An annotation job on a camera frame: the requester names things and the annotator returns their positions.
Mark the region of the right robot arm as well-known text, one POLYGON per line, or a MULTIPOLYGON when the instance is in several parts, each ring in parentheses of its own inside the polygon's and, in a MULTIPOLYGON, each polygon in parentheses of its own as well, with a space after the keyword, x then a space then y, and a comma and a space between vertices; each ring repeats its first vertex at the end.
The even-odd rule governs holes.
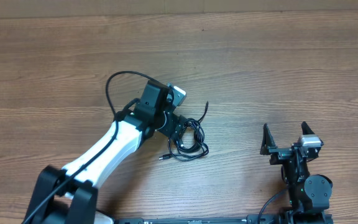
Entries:
POLYGON ((302 135, 290 147, 279 148, 267 123, 263 126, 260 154, 270 156, 271 165, 281 166, 281 176, 286 187, 272 196, 260 209, 257 223, 320 223, 334 220, 325 211, 333 191, 333 182, 325 175, 311 175, 308 163, 319 157, 323 140, 306 122, 301 124, 302 135), (264 217, 267 206, 288 193, 290 206, 281 208, 276 215, 264 217))

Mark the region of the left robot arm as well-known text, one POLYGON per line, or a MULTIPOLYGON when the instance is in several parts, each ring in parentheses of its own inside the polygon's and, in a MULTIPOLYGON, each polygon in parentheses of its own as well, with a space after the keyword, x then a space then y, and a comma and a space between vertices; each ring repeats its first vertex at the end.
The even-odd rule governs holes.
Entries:
POLYGON ((114 223, 96 208, 98 192, 117 166, 159 131, 173 136, 180 117, 173 112, 186 92, 150 80, 140 98, 116 113, 107 133, 61 169, 47 166, 38 176, 24 223, 114 223))

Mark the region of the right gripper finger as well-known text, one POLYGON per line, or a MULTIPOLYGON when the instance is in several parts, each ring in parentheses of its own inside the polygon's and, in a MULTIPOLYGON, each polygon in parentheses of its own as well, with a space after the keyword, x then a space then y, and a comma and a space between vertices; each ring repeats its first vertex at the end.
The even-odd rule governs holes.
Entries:
POLYGON ((302 124, 301 124, 301 129, 302 129, 303 135, 314 134, 314 132, 313 132, 312 129, 309 127, 309 125, 307 124, 306 121, 303 121, 303 122, 302 122, 302 124))
POLYGON ((273 139, 273 136, 269 130, 269 126, 267 123, 263 126, 263 138, 260 147, 261 155, 269 155, 277 148, 277 145, 273 139))

